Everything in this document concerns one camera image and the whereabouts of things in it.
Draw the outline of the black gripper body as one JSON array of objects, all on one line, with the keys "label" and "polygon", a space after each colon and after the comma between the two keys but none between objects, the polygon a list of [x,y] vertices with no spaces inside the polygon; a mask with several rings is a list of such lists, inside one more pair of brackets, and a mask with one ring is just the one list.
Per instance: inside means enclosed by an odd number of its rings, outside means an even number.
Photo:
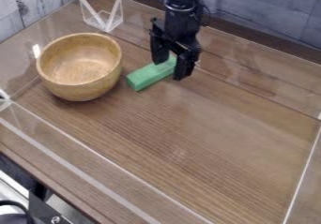
[{"label": "black gripper body", "polygon": [[182,52],[200,52],[196,34],[200,29],[202,6],[192,2],[190,6],[166,3],[164,18],[151,18],[149,35],[153,33],[168,41],[170,52],[178,56]]}]

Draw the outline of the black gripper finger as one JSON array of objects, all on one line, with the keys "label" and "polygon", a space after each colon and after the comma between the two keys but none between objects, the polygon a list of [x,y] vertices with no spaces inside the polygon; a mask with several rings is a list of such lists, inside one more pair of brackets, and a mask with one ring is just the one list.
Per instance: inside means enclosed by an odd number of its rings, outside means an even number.
[{"label": "black gripper finger", "polygon": [[199,52],[184,51],[176,56],[176,63],[172,78],[182,81],[192,73],[195,63],[199,59]]},{"label": "black gripper finger", "polygon": [[164,63],[170,58],[170,48],[168,41],[149,33],[149,51],[151,51],[151,60],[155,65]]}]

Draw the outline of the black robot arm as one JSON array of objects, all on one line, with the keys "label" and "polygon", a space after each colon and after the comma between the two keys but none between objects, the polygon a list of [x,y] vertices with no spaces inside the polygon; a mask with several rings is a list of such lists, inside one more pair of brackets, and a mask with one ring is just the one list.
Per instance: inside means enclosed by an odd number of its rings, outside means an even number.
[{"label": "black robot arm", "polygon": [[164,0],[164,18],[149,19],[149,50],[155,65],[176,55],[172,78],[182,81],[194,71],[202,52],[196,34],[204,13],[203,0]]}]

